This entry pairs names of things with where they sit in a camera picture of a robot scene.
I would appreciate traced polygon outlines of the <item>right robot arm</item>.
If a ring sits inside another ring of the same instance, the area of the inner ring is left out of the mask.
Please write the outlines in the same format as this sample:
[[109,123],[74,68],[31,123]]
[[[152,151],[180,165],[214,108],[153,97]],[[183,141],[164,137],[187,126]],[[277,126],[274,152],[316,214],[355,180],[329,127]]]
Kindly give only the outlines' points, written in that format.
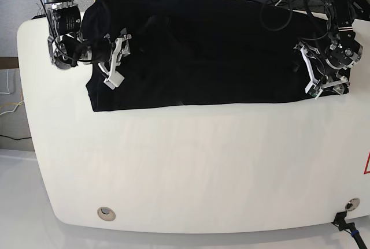
[[93,64],[111,89],[118,87],[124,76],[117,70],[121,60],[130,55],[132,36],[123,28],[111,35],[112,14],[104,0],[96,0],[106,16],[97,36],[87,33],[88,17],[82,17],[75,0],[40,0],[49,25],[50,61],[58,69],[67,70],[79,64]]

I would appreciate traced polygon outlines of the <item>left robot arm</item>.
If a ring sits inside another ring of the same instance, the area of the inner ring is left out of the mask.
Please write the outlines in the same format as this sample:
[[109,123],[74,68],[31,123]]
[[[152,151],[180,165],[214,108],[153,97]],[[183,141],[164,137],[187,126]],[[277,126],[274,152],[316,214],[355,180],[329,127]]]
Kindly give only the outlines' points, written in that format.
[[305,92],[319,98],[324,91],[344,94],[349,78],[341,74],[357,64],[362,57],[362,45],[355,40],[350,0],[329,0],[327,32],[314,38],[302,38],[295,49],[306,63],[309,82]]

